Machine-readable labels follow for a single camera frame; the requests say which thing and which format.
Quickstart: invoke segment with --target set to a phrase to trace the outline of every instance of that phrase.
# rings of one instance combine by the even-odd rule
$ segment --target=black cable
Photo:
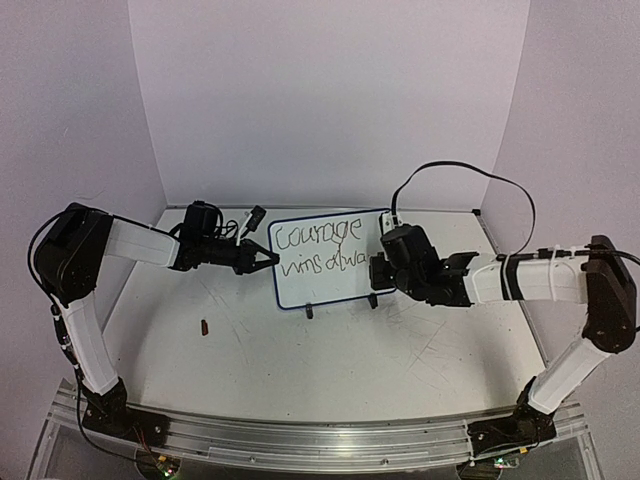
[[[151,467],[156,467],[156,464],[154,464],[154,463],[143,462],[142,460],[138,460],[137,458],[127,457],[126,455],[122,455],[122,454],[117,453],[117,452],[112,452],[111,450],[107,450],[106,448],[102,448],[100,445],[96,445],[95,443],[93,443],[93,441],[89,438],[89,436],[84,431],[84,427],[82,426],[82,420],[80,419],[80,395],[81,395],[81,392],[82,392],[82,379],[81,379],[80,375],[81,375],[81,373],[76,371],[76,382],[78,383],[78,391],[76,392],[76,399],[77,399],[77,401],[76,401],[76,420],[78,421],[78,428],[80,429],[80,434],[82,435],[82,437],[87,441],[87,443],[89,445],[91,445],[96,450],[101,451],[102,453],[106,453],[107,455],[111,455],[112,457],[122,458],[124,460],[128,460],[130,462],[133,462],[133,463],[136,463],[136,464],[139,464],[139,465],[147,465],[147,466],[151,466]]]
[[[494,175],[493,173],[485,172],[484,170],[482,170],[481,168],[476,167],[475,165],[471,165],[471,164],[465,163],[465,162],[459,162],[459,161],[456,161],[456,160],[437,160],[435,162],[425,163],[424,165],[419,166],[411,174],[411,176],[409,178],[407,178],[407,180],[402,185],[400,185],[400,187],[398,187],[398,189],[393,193],[393,197],[391,197],[391,216],[392,216],[393,223],[394,223],[395,226],[398,226],[398,220],[397,220],[398,194],[400,193],[400,191],[404,187],[406,187],[409,184],[411,179],[418,172],[421,172],[422,170],[426,170],[427,168],[431,168],[431,167],[461,167],[461,168],[466,168],[468,170],[472,170],[472,171],[474,171],[476,173],[479,173],[480,175],[484,175],[485,177],[489,177],[489,178],[492,178],[494,180],[500,180],[501,182],[508,183],[509,185],[513,185],[514,187],[518,187],[520,190],[522,190],[522,192],[527,196],[527,199],[529,200],[529,205],[531,205],[532,221],[531,221],[531,231],[529,232],[529,237],[527,237],[527,240],[524,242],[524,245],[522,245],[522,247],[516,252],[516,254],[522,252],[525,248],[527,248],[527,245],[529,245],[529,242],[531,241],[531,237],[533,237],[533,231],[534,231],[534,229],[536,227],[536,204],[533,201],[533,198],[531,197],[529,192],[527,192],[527,190],[523,186],[517,184],[513,180],[509,180],[508,178],[504,178],[504,177],[501,177],[499,175]]]

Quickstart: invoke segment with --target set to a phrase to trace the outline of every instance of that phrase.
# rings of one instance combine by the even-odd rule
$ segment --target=metal frame
[[[135,407],[169,417],[167,443],[157,450],[165,455],[227,467],[351,474],[424,470],[464,463],[472,457],[467,423],[511,412],[504,408],[464,417],[318,424],[248,421]],[[76,391],[63,382],[47,416],[27,478],[41,478],[38,475],[44,473],[57,426],[77,430],[75,409]],[[590,480],[599,480],[591,437],[577,402],[560,407],[556,428],[558,437],[554,441],[577,437],[581,447],[587,447],[583,452],[586,470],[590,472]],[[87,433],[113,445],[136,447],[132,442]]]

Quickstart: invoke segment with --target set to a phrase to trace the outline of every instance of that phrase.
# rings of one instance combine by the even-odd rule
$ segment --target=zip tie
[[[554,302],[556,301],[556,286],[553,281],[553,269],[554,269],[553,262],[555,262],[556,260],[556,253],[558,253],[559,248],[560,248],[560,245],[555,245],[553,247],[553,253],[551,254],[551,258],[549,259],[549,271],[548,271],[549,290],[551,290],[551,300],[553,300]]]
[[[507,291],[507,300],[513,301],[513,296],[511,295],[511,285],[509,285],[509,281],[507,280],[507,266],[509,265],[509,259],[511,258],[511,253],[506,256],[504,259],[503,267],[502,267],[502,283],[504,283],[504,287]]]

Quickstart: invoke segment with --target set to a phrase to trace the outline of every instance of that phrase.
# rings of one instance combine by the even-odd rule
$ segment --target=whiteboard
[[[379,218],[386,209],[278,220],[269,225],[269,245],[280,255],[273,267],[278,306],[353,300],[374,292],[369,258],[382,251]]]

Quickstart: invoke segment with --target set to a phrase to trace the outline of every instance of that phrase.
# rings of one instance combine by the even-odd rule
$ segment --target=black bracket
[[[169,417],[128,407],[122,379],[104,395],[97,395],[84,387],[83,393],[89,403],[82,420],[82,426],[87,430],[135,443],[140,443],[140,435],[150,447],[164,446]]]
[[[524,388],[515,410],[508,417],[481,420],[469,424],[473,456],[479,458],[489,452],[537,446],[556,437],[553,413],[546,415],[531,407],[527,400],[535,377]]]

